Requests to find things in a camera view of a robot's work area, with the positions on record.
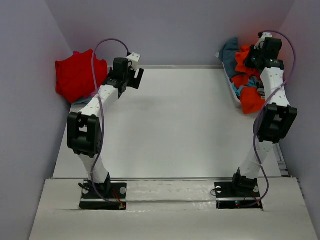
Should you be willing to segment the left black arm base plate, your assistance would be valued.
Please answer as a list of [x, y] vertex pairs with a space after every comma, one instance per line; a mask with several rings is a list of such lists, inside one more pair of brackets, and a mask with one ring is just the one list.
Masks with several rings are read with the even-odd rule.
[[79, 201], [81, 210], [125, 211], [127, 209], [127, 183], [125, 182], [111, 182], [109, 192], [103, 189], [103, 185], [96, 185], [99, 194], [87, 180], [78, 183], [78, 186], [81, 188]]

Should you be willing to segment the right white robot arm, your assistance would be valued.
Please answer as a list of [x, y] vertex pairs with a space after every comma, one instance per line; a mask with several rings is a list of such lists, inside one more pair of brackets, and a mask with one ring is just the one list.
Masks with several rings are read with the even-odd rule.
[[235, 196], [249, 194], [258, 188], [258, 176], [269, 151], [287, 136], [298, 115], [298, 110], [290, 105], [286, 96], [284, 62], [278, 59], [281, 48], [282, 41], [265, 32], [250, 47], [244, 60], [246, 68], [260, 74], [265, 104], [253, 125], [253, 147], [230, 183]]

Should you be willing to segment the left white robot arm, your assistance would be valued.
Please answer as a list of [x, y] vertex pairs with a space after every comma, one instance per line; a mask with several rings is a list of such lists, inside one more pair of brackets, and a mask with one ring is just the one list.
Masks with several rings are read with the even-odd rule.
[[102, 199], [111, 191], [110, 173], [101, 158], [105, 112], [127, 88], [140, 87], [144, 74], [144, 69], [138, 67], [140, 58], [134, 52], [115, 58], [94, 97], [81, 110], [70, 112], [67, 118], [67, 147], [81, 159], [87, 171], [88, 180], [81, 187]]

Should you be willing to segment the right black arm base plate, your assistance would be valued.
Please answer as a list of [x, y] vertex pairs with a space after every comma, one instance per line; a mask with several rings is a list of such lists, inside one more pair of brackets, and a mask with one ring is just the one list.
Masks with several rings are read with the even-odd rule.
[[235, 190], [230, 181], [218, 181], [210, 192], [215, 197], [218, 210], [263, 209], [260, 192]]

